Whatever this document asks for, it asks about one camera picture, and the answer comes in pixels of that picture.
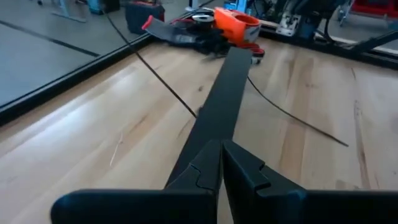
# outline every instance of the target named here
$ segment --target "orange object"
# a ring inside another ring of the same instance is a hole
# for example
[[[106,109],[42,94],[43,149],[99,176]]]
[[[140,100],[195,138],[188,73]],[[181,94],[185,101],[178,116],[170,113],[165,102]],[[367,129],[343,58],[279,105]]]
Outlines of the orange object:
[[[215,8],[215,21],[223,35],[234,44],[253,43],[260,33],[260,21],[245,13]]]

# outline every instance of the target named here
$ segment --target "black cable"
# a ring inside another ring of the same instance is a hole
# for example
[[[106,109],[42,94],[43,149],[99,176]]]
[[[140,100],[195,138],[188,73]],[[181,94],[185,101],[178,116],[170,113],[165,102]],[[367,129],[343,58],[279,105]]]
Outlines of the black cable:
[[[324,28],[324,30],[323,30],[323,32],[325,33],[325,34],[324,34],[324,35],[325,35],[324,38],[325,38],[327,41],[329,41],[331,44],[335,44],[336,41],[333,40],[333,39],[330,37],[330,35],[329,35],[329,22],[330,22],[330,18],[329,18],[329,19],[326,19],[325,28]]]
[[[269,1],[266,1],[266,0],[262,0],[263,2],[264,2],[264,4],[263,4],[263,10],[264,10],[264,14],[267,14],[268,13],[268,11],[273,7],[273,3],[272,3],[272,1],[271,2],[269,2]]]
[[[195,114],[195,112],[193,112],[193,110],[187,105],[186,102],[184,102],[183,99],[181,99],[181,97],[169,86],[169,84],[167,84],[162,77],[160,77],[160,75],[141,57],[141,55],[138,53],[138,51],[134,50],[134,47],[132,47],[132,45],[130,44],[130,42],[123,36],[123,34],[120,32],[120,30],[114,25],[113,21],[111,20],[111,18],[109,17],[108,13],[105,13],[104,10],[102,10],[103,14],[105,14],[105,16],[108,18],[108,21],[111,23],[112,27],[116,30],[116,32],[119,34],[119,36],[124,40],[124,42],[129,46],[129,48],[131,49],[131,51],[137,55],[137,57],[139,58],[139,60],[141,62],[144,63],[144,65],[156,76],[157,79],[159,79],[159,81],[166,86],[166,88],[182,103],[182,105],[184,105],[184,107],[189,110],[189,112],[192,114],[192,116],[194,116],[195,118],[197,117],[197,115]]]
[[[256,1],[253,2],[254,10],[256,10],[257,18],[260,18],[259,11],[257,10]]]
[[[322,131],[321,129],[319,129],[319,128],[317,128],[317,127],[314,127],[314,126],[312,126],[311,124],[308,124],[307,122],[301,120],[300,118],[297,118],[297,117],[295,117],[294,115],[291,115],[289,112],[283,110],[280,106],[276,105],[274,102],[272,102],[272,101],[271,101],[270,99],[268,99],[266,96],[264,96],[264,94],[262,94],[261,91],[260,91],[260,90],[255,86],[255,84],[252,82],[252,80],[250,79],[250,77],[248,77],[248,80],[249,80],[249,82],[251,83],[251,85],[257,90],[257,92],[260,93],[260,95],[261,95],[264,99],[266,99],[266,100],[268,101],[268,103],[270,103],[272,106],[275,106],[278,110],[280,110],[281,112],[283,112],[283,113],[286,114],[287,116],[290,116],[291,118],[295,119],[295,120],[298,121],[299,123],[302,123],[302,124],[304,124],[304,125],[306,125],[306,126],[312,128],[312,129],[314,129],[316,132],[318,132],[318,133],[320,133],[320,134],[322,134],[322,135],[324,135],[324,136],[326,136],[326,137],[328,137],[328,138],[330,138],[330,139],[332,139],[332,140],[334,140],[334,141],[336,141],[336,142],[338,142],[338,143],[340,143],[340,144],[342,144],[342,145],[348,147],[348,144],[347,144],[347,143],[345,143],[345,142],[343,142],[343,141],[337,139],[336,137],[332,136],[331,134],[328,134],[328,133]]]
[[[333,40],[330,36],[328,37],[326,34],[324,34],[322,31],[317,30],[316,31],[317,34],[321,35],[321,37],[323,37],[326,41],[328,41],[329,44],[335,44],[338,47],[342,47],[342,48],[348,48],[348,47],[352,47],[354,45],[356,45],[357,43],[354,44],[347,44],[347,43],[339,43],[335,40]]]

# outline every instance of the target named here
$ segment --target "metal bracket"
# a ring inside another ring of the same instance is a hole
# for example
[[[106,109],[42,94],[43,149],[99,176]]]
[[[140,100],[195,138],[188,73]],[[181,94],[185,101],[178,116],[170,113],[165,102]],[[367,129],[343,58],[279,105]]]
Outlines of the metal bracket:
[[[291,37],[296,33],[300,20],[301,16],[291,15],[288,12],[285,12],[282,16],[282,20],[278,25],[278,28],[276,29],[276,32],[278,34]]]
[[[199,0],[189,0],[189,6],[187,6],[185,10],[188,12],[193,12],[195,10],[198,10],[199,7]]]

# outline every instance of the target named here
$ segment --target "floor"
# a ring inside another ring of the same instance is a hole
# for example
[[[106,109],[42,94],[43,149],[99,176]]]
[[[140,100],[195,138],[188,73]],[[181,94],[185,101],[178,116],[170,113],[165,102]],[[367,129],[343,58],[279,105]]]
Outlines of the floor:
[[[325,21],[321,23],[320,29],[323,30],[324,27]],[[377,37],[389,31],[392,31],[392,28],[389,27],[384,19],[364,17],[356,14],[350,14],[343,26],[340,26],[335,13],[329,23],[330,35],[355,41],[367,40],[370,37]],[[383,47],[398,50],[398,40],[389,42],[383,45]]]
[[[188,5],[188,0],[163,2],[166,21],[181,15]],[[216,0],[208,7],[222,3]],[[104,16],[93,15],[87,6],[73,2],[70,9],[87,22],[52,15],[57,7],[51,0],[44,0],[43,6],[35,0],[0,1],[0,105],[124,44]],[[110,16],[129,40],[137,37],[127,30],[123,8]],[[387,28],[380,19],[351,16],[342,28],[337,21],[330,23],[330,33],[346,39],[363,40],[385,32]],[[386,46],[398,49],[397,42]]]

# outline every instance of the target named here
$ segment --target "wood grain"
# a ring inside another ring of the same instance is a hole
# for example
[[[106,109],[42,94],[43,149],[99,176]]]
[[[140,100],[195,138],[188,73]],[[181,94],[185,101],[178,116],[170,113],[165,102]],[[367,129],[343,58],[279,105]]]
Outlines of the wood grain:
[[[207,7],[204,7],[204,9],[206,9],[206,10],[209,10],[209,11],[214,11],[214,9],[212,9],[212,8],[207,8]],[[260,21],[260,23],[262,24],[262,25],[265,25],[265,26],[268,26],[268,27],[274,27],[274,28],[276,28],[276,27],[278,27],[278,23],[276,23],[276,22],[271,22],[271,21],[265,21],[265,20],[259,20]],[[320,35],[320,34],[318,34],[318,33],[316,33],[315,34],[315,37],[317,37],[317,38],[322,38],[322,36]],[[346,44],[355,44],[355,43],[357,43],[357,41],[354,41],[354,40],[348,40],[348,39],[344,39],[344,38],[341,38],[341,37],[335,37],[335,36],[330,36],[333,40],[335,40],[335,41],[338,41],[338,42],[341,42],[341,43],[346,43]],[[386,48],[386,47],[375,47],[374,48],[375,50],[378,50],[378,51],[380,51],[380,52],[386,52],[386,53],[389,53],[389,54],[393,54],[393,55],[398,55],[398,50],[394,50],[394,49],[388,49],[388,48]]]
[[[223,62],[160,44],[142,56],[194,110]],[[193,123],[136,57],[117,63],[0,129],[0,223],[49,223],[73,190],[162,189]]]
[[[270,40],[259,43],[266,59],[249,75],[263,94],[349,147],[282,114],[249,83],[234,140],[308,189],[398,190],[397,72]]]
[[[260,39],[234,140],[308,189],[398,189],[396,72]],[[223,60],[152,44],[143,57],[197,110]],[[161,189],[194,119],[131,56],[0,128],[0,223],[49,223],[51,204],[82,188]],[[112,165],[110,160],[119,143]],[[224,186],[220,223],[231,223]]]

